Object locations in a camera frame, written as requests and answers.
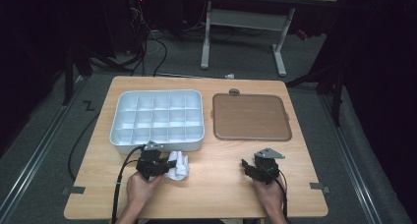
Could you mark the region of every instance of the human arm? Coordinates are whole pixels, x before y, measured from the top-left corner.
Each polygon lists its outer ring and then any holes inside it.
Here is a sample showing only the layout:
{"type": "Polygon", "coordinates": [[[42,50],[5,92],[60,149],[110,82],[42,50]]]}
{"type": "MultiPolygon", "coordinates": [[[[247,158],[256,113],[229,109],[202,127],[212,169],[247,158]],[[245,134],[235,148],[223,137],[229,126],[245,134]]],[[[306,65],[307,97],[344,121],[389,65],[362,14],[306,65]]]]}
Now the human arm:
{"type": "Polygon", "coordinates": [[[144,206],[152,197],[157,185],[163,176],[157,176],[153,180],[146,180],[141,173],[133,174],[128,180],[128,204],[117,219],[116,224],[135,223],[144,206]]]}
{"type": "MultiPolygon", "coordinates": [[[[253,179],[257,190],[258,200],[261,203],[271,224],[286,224],[285,216],[282,212],[283,193],[279,185],[272,181],[270,184],[253,179]]],[[[278,182],[282,185],[282,180],[278,177],[278,182]]]]}

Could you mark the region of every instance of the tray compartment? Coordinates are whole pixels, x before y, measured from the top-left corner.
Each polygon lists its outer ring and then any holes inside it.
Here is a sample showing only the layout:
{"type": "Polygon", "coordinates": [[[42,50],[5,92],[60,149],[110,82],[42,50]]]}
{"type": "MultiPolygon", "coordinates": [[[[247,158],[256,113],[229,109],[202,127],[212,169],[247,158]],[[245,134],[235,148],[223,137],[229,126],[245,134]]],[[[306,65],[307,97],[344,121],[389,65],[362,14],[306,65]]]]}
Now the tray compartment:
{"type": "Polygon", "coordinates": [[[192,151],[205,134],[201,94],[193,89],[138,90],[120,95],[110,141],[127,154],[150,140],[163,151],[192,151]]]}

